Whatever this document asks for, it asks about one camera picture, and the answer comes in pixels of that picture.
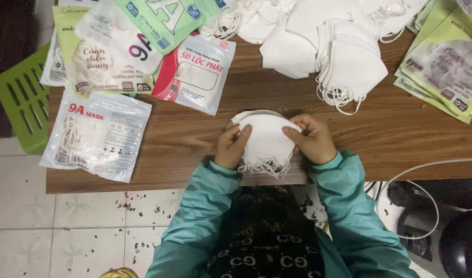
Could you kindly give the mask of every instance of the sleeve cuff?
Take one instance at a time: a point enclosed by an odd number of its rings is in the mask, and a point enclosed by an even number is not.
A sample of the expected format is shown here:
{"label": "sleeve cuff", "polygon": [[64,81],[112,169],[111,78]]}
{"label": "sleeve cuff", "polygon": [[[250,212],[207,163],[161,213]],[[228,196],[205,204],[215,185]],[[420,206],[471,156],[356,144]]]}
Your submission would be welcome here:
{"label": "sleeve cuff", "polygon": [[341,162],[342,162],[342,155],[339,151],[337,151],[337,155],[335,155],[335,157],[331,161],[325,164],[314,165],[313,169],[315,169],[316,171],[322,172],[325,170],[337,168],[338,165],[341,164]]}
{"label": "sleeve cuff", "polygon": [[212,170],[216,174],[221,174],[223,176],[236,176],[237,171],[224,168],[222,166],[217,165],[215,162],[210,161],[209,169]]}

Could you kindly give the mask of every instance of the hand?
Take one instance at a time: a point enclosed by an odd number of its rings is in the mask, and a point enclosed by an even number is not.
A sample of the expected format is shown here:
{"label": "hand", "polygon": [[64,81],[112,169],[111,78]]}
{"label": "hand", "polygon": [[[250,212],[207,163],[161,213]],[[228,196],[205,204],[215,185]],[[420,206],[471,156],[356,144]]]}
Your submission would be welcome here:
{"label": "hand", "polygon": [[250,134],[251,125],[246,125],[240,133],[239,124],[233,125],[230,122],[226,127],[226,131],[219,137],[214,162],[220,167],[235,169],[243,157],[244,147],[250,138]]}
{"label": "hand", "polygon": [[337,155],[327,125],[308,114],[301,114],[289,119],[303,130],[303,134],[290,127],[282,128],[282,132],[297,146],[294,151],[301,151],[316,164],[325,164]]}

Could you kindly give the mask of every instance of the left hand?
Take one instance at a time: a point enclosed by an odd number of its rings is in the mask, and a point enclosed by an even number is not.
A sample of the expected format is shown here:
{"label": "left hand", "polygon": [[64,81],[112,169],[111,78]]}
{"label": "left hand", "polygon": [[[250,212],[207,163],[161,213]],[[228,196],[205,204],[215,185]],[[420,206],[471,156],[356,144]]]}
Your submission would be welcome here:
{"label": "left hand", "polygon": [[233,125],[230,122],[226,127],[226,131],[219,137],[214,162],[220,167],[235,169],[243,157],[244,147],[250,138],[250,134],[251,125],[246,125],[240,133],[239,124]]}

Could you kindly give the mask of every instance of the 9a mask package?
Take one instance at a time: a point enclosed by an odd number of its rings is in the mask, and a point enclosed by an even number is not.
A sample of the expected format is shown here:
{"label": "9a mask package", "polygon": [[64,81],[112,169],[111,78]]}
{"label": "9a mask package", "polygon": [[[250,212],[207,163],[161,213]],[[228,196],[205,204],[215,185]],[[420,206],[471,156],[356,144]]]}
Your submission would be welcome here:
{"label": "9a mask package", "polygon": [[81,40],[74,34],[76,23],[87,7],[53,7],[54,22],[72,90],[87,98],[92,91],[150,93],[151,75],[129,65],[121,56]]}
{"label": "9a mask package", "polygon": [[76,24],[75,35],[124,58],[144,74],[152,74],[164,56],[153,48],[114,0],[100,0]]}
{"label": "9a mask package", "polygon": [[192,31],[214,17],[223,0],[115,0],[117,6],[152,42],[168,54]]}
{"label": "9a mask package", "polygon": [[236,43],[194,34],[164,56],[152,96],[215,115]]}
{"label": "9a mask package", "polygon": [[407,54],[410,79],[461,116],[472,113],[472,23],[458,8]]}
{"label": "9a mask package", "polygon": [[129,183],[152,105],[120,94],[64,91],[40,166]]}

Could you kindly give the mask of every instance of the right hand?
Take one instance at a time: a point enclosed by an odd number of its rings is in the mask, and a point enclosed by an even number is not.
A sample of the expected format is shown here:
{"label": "right hand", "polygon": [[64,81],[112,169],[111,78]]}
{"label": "right hand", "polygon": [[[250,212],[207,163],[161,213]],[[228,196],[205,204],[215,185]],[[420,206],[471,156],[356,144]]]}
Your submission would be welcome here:
{"label": "right hand", "polygon": [[325,164],[337,155],[337,149],[332,142],[325,123],[301,114],[289,119],[303,130],[303,134],[291,127],[282,128],[282,132],[301,149],[303,154],[315,164]]}

